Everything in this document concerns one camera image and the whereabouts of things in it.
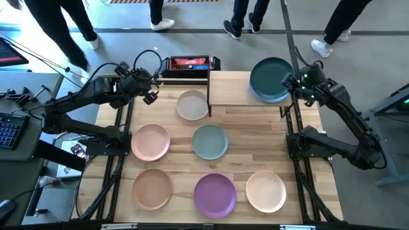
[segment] black shoe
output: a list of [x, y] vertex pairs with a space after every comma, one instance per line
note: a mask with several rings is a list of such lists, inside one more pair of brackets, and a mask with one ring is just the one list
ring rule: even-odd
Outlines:
[[249, 22], [251, 24], [251, 31], [253, 33], [259, 33], [260, 32], [260, 26], [256, 26], [251, 22], [251, 19], [253, 18], [254, 14], [253, 13], [249, 13]]
[[241, 37], [241, 33], [237, 33], [232, 27], [231, 27], [231, 23], [228, 20], [225, 20], [223, 22], [223, 26], [224, 26], [224, 30], [226, 33], [228, 33], [229, 35], [231, 35], [234, 39], [240, 39]]

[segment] leg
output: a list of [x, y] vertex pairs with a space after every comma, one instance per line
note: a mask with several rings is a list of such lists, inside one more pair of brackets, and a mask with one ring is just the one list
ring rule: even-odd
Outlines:
[[231, 18], [231, 27], [233, 31], [238, 34], [242, 33], [244, 27], [244, 17], [247, 12], [249, 0], [235, 0], [235, 7], [233, 9], [233, 17]]
[[149, 7], [151, 9], [151, 22], [154, 25], [162, 21], [162, 7], [164, 0], [149, 0]]
[[371, 1], [372, 0], [360, 0], [354, 2], [355, 6], [351, 8], [350, 16], [345, 20], [344, 30], [349, 29], [352, 26], [352, 24], [356, 21], [356, 19]]
[[325, 42], [329, 45], [334, 44], [339, 35], [345, 30], [345, 20], [347, 12], [353, 7], [354, 0], [341, 0], [337, 8], [333, 12], [330, 21], [325, 28]]
[[84, 4], [81, 0], [60, 0], [61, 6], [70, 14], [72, 20], [77, 24], [85, 40], [90, 42], [98, 38], [94, 28], [89, 21]]
[[36, 19], [37, 23], [70, 59], [70, 62], [84, 70], [87, 69], [88, 61], [84, 53], [72, 40], [68, 26], [61, 13], [61, 7], [57, 1], [26, 0], [26, 5]]
[[270, 0], [257, 0], [256, 6], [254, 7], [254, 14], [253, 17], [250, 18], [250, 22], [255, 26], [260, 26], [263, 17], [267, 12], [267, 7]]
[[332, 45], [344, 30], [351, 27], [370, 1], [341, 0], [325, 28], [324, 41]]

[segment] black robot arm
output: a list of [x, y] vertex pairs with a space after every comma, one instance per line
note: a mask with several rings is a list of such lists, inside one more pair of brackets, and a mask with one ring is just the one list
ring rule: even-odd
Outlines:
[[127, 66], [126, 63], [117, 67], [115, 77], [90, 80], [78, 92], [69, 92], [66, 96], [47, 102], [43, 113], [43, 132], [47, 134], [73, 132], [88, 135], [94, 138], [81, 140], [81, 142], [87, 147], [90, 143], [94, 143], [100, 146], [99, 150], [109, 146], [115, 148], [123, 145], [125, 147], [126, 144], [122, 143], [124, 134], [119, 127], [100, 127], [73, 120], [67, 115], [68, 112], [89, 104], [109, 103], [112, 108], [117, 109], [128, 104], [136, 96], [144, 96], [147, 104], [153, 103], [157, 99], [157, 95], [151, 92], [153, 77], [143, 68], [131, 73], [124, 66]]
[[325, 78], [319, 61], [302, 68], [298, 77], [288, 74], [282, 83], [297, 99], [305, 100], [306, 106], [310, 107], [317, 101], [320, 106], [326, 105], [337, 112], [359, 142], [357, 145], [346, 144], [307, 126], [290, 140], [298, 152], [298, 156], [292, 157], [330, 157], [339, 154], [360, 169], [375, 167], [381, 151], [377, 136], [362, 119], [361, 113], [352, 106], [346, 88]]

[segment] keyboard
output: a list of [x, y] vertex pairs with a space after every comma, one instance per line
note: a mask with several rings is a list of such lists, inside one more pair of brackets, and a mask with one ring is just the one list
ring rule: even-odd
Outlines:
[[0, 112], [0, 149], [14, 150], [29, 120], [29, 116]]

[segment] sneaker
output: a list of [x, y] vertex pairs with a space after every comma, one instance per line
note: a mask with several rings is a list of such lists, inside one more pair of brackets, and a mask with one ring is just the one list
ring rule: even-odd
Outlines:
[[169, 29], [173, 26], [174, 26], [174, 20], [171, 20], [171, 19], [162, 19], [157, 25], [154, 25], [151, 22], [151, 28], [154, 31], [159, 31], [162, 29]]
[[91, 49], [96, 50], [100, 46], [100, 37], [96, 34], [96, 39], [93, 41], [88, 42]]
[[237, 33], [236, 31], [234, 31], [233, 28], [231, 27], [231, 23], [228, 20], [225, 20], [223, 22], [223, 26], [224, 26], [224, 30], [225, 30], [226, 33], [231, 35], [236, 40], [240, 39], [242, 34]]
[[93, 72], [91, 66], [88, 64], [87, 70], [81, 69], [81, 72], [82, 72], [81, 82], [85, 84], [88, 81], [88, 79], [92, 76]]
[[260, 26], [255, 26], [252, 22], [251, 19], [253, 18], [254, 14], [253, 13], [249, 13], [249, 22], [251, 24], [251, 31], [253, 33], [259, 33], [260, 32]]
[[330, 53], [332, 52], [331, 48], [325, 47], [325, 42], [321, 42], [315, 39], [311, 42], [311, 47], [313, 48], [314, 51], [320, 54], [323, 58], [329, 57]]
[[351, 31], [344, 31], [343, 33], [341, 33], [341, 35], [339, 35], [338, 40], [341, 42], [346, 42], [348, 41], [348, 36], [351, 35]]

